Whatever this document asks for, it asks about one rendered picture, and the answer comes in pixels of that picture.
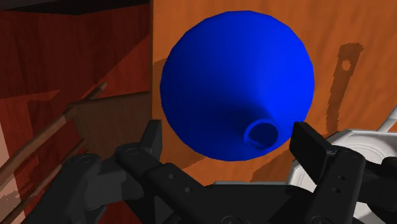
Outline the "blue round vase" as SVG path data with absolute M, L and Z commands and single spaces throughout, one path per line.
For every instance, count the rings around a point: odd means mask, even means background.
M 275 150 L 314 95 L 304 44 L 284 23 L 253 11 L 209 17 L 172 48 L 162 70 L 166 119 L 193 151 L 241 161 Z

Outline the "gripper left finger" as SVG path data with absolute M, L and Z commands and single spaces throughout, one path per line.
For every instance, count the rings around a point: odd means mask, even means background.
M 143 224 L 183 224 L 196 202 L 184 195 L 197 183 L 174 164 L 162 164 L 162 123 L 148 122 L 139 143 L 102 160 L 67 159 L 24 224 L 99 224 L 107 205 L 124 201 Z

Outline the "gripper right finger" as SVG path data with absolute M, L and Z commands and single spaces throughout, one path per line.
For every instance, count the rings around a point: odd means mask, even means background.
M 294 124 L 289 150 L 317 185 L 293 196 L 292 224 L 362 224 L 354 218 L 357 202 L 385 224 L 397 224 L 397 157 L 369 162 L 332 145 L 305 122 Z

